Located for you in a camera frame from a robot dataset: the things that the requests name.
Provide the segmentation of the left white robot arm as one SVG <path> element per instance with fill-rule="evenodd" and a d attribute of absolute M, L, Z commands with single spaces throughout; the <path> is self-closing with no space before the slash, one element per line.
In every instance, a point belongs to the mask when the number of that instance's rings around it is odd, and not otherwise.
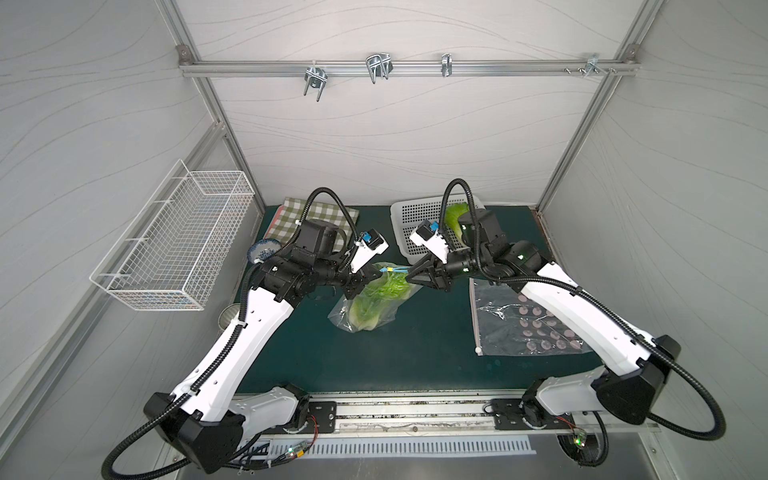
<path fill-rule="evenodd" d="M 380 277 L 372 260 L 387 250 L 384 237 L 371 229 L 337 251 L 338 232 L 329 222 L 305 220 L 296 239 L 274 253 L 261 250 L 243 284 L 238 317 L 184 380 L 145 404 L 154 430 L 187 462 L 213 473 L 232 462 L 248 438 L 277 426 L 303 426 L 309 397 L 297 387 L 277 386 L 242 402 L 234 396 L 268 340 L 305 297 L 325 286 L 353 297 Z"/>

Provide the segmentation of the chinese cabbage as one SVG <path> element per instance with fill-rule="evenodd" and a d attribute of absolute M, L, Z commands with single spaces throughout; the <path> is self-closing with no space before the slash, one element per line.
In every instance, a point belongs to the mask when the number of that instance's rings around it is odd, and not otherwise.
<path fill-rule="evenodd" d="M 463 230 L 459 223 L 459 218 L 468 212 L 469 205 L 465 202 L 462 202 L 448 205 L 444 215 L 445 225 L 450 229 L 457 242 L 462 246 L 465 246 L 466 243 L 462 237 Z"/>
<path fill-rule="evenodd" d="M 389 323 L 397 300 L 378 300 L 365 291 L 355 297 L 348 308 L 348 322 L 353 332 L 372 331 Z"/>
<path fill-rule="evenodd" d="M 378 300 L 408 300 L 419 289 L 417 285 L 406 281 L 408 269 L 403 266 L 377 267 L 381 276 L 369 283 L 365 293 Z"/>

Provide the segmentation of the pink dotted zipper bag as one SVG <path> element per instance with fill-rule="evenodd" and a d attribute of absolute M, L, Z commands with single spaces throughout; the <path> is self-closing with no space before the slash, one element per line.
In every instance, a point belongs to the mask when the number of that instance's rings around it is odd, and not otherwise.
<path fill-rule="evenodd" d="M 555 356 L 591 348 L 552 312 L 522 293 L 469 280 L 475 353 L 479 356 Z"/>

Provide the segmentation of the clear blue zipper bag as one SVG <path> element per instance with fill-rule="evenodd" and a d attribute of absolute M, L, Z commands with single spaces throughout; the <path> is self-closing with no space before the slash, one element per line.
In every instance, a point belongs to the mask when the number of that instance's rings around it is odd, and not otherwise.
<path fill-rule="evenodd" d="M 342 296 L 328 315 L 337 328 L 349 333 L 372 331 L 395 320 L 399 307 L 421 286 L 406 280 L 408 268 L 388 262 L 374 265 L 382 274 L 352 300 Z"/>

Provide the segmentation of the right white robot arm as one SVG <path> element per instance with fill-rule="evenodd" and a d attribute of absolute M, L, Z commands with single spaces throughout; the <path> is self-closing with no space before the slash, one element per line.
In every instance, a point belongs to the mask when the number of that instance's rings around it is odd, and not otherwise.
<path fill-rule="evenodd" d="M 519 292 L 551 311 L 601 359 L 601 366 L 586 372 L 537 380 L 518 406 L 525 423 L 542 429 L 552 418 L 577 411 L 606 411 L 628 424 L 644 423 L 670 372 L 640 345 L 652 336 L 636 328 L 622 330 L 575 294 L 575 282 L 533 243 L 510 243 L 494 213 L 463 214 L 459 233 L 464 248 L 450 250 L 437 222 L 424 220 L 413 228 L 410 240 L 428 253 L 410 267 L 408 281 L 443 291 L 460 275 L 521 281 Z"/>

